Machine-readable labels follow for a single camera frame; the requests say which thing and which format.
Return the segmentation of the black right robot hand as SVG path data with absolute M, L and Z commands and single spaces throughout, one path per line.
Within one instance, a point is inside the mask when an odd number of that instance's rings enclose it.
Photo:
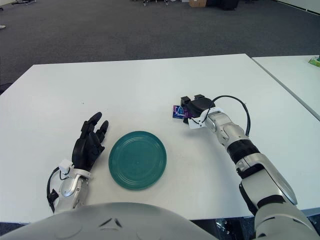
M 196 118 L 199 118 L 203 111 L 216 106 L 211 99 L 201 94 L 195 95 L 193 100 L 188 96 L 183 96 L 181 97 L 180 104 L 183 110 L 186 111 L 186 114 L 183 117 L 183 123 L 185 124 L 188 124 L 189 120 L 192 120 L 197 124 L 202 122 L 201 120 L 196 120 Z

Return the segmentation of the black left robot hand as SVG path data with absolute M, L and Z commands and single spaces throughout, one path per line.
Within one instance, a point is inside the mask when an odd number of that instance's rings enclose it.
M 102 146 L 102 142 L 109 127 L 109 122 L 104 121 L 100 128 L 95 131 L 95 126 L 101 117 L 102 113 L 97 112 L 83 123 L 80 137 L 76 140 L 72 152 L 72 163 L 75 169 L 90 172 L 97 158 L 104 151 L 105 147 Z

